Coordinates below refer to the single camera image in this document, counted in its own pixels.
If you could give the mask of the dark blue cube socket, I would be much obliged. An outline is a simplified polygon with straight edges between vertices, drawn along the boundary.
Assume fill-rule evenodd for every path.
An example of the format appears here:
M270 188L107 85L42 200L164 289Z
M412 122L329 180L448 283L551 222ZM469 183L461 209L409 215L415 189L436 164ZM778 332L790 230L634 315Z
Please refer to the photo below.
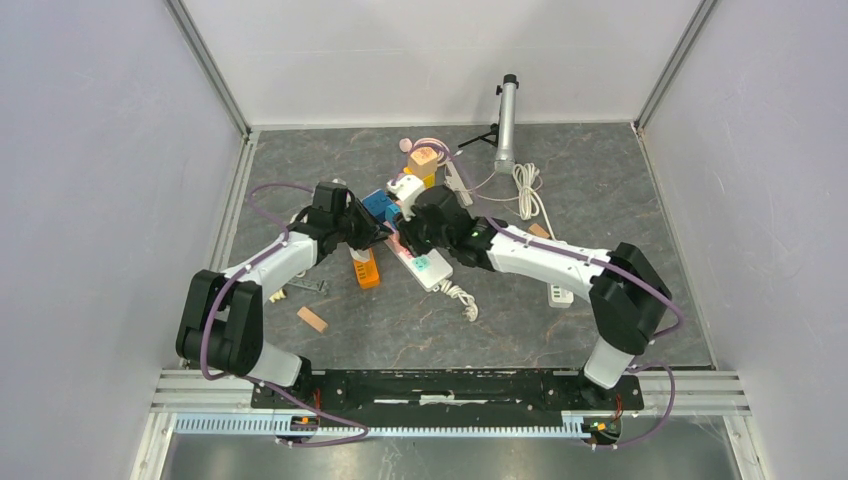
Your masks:
M366 210L377 220L378 223L386 221L386 211L393 200L383 190L375 190L361 200Z

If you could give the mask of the white long power strip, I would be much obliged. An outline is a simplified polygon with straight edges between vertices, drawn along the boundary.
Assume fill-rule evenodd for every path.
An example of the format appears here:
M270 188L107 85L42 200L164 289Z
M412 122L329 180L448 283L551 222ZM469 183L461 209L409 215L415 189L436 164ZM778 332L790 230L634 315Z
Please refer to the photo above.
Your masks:
M415 256L400 244L397 233L384 243L425 291L438 290L453 275L453 267L436 250Z

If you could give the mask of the light blue cube socket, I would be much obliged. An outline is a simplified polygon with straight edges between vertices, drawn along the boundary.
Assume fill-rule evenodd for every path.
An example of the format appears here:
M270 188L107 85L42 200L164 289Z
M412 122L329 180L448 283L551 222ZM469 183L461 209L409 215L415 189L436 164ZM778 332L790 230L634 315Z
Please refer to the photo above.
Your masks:
M385 213L385 222L390 226L390 228L394 231L397 230L396 218L403 218L402 211L400 207L396 203L389 203L386 206Z

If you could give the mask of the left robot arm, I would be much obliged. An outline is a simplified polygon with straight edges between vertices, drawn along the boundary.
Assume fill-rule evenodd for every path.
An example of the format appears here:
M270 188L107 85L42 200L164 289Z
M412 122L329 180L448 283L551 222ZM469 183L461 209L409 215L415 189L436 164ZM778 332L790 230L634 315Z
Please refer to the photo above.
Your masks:
M365 251L391 234L346 185L321 182L311 194L310 204L271 244L234 267L192 277L175 341L177 355L199 365L207 378L275 384L278 397L295 408L313 397L310 365L265 340L265 304L338 246Z

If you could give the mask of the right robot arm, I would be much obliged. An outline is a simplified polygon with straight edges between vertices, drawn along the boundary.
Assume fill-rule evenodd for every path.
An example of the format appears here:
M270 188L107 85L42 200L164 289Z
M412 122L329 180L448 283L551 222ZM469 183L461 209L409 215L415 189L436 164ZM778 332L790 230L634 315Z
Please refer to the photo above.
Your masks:
M642 251L620 243L590 249L544 239L506 222L472 216L445 186L427 188L414 176L390 182L388 195L401 245L421 256L443 249L460 264L556 285L587 301L599 338L577 382L580 400L602 408L618 382L657 334L671 294Z

